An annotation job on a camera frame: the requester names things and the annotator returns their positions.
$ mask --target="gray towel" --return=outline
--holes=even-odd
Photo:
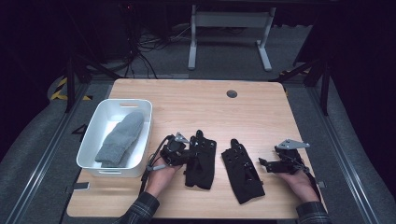
[[[95,161],[119,164],[125,150],[134,142],[143,128],[144,116],[140,111],[127,115],[108,134]]]
[[[122,155],[122,158],[118,164],[112,163],[110,161],[103,161],[101,167],[102,168],[126,168],[128,164],[128,160],[132,155],[132,151],[134,150],[134,147],[132,145],[126,149],[124,154]]]

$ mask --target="black glove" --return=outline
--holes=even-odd
[[[227,169],[233,193],[240,204],[265,195],[253,162],[242,144],[232,139],[231,148],[221,153],[221,157]]]
[[[216,142],[204,138],[202,131],[198,130],[190,139],[190,151],[196,156],[187,161],[185,185],[210,189],[215,177]]]

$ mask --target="person's right hand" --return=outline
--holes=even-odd
[[[287,173],[276,174],[289,184],[293,192],[303,203],[319,202],[318,195],[312,188],[308,176],[302,170],[297,171],[294,175]]]

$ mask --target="plaid sleeve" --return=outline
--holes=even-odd
[[[143,224],[149,223],[157,211],[160,203],[151,194],[142,192],[128,211],[114,224]]]
[[[320,202],[300,204],[297,208],[299,223],[301,224],[330,224],[332,220]]]

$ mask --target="table surface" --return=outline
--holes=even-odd
[[[228,97],[229,90],[236,91],[237,96]],[[217,141],[216,172],[211,190],[186,187],[183,166],[160,196],[161,206],[155,217],[297,218],[298,198],[282,179],[267,173],[259,163],[259,157],[278,161],[274,146],[285,139],[302,141],[279,83],[118,79],[109,98],[152,102],[148,154],[171,133],[181,132],[189,139],[197,130],[202,130],[206,138]],[[244,204],[236,200],[220,156],[231,147],[233,138],[245,146],[265,191],[265,196]],[[299,152],[305,165],[311,167],[305,149]],[[141,186],[140,177],[94,177],[84,170],[78,182],[90,182],[91,186],[73,193],[67,208],[71,217],[119,217],[137,198]]]

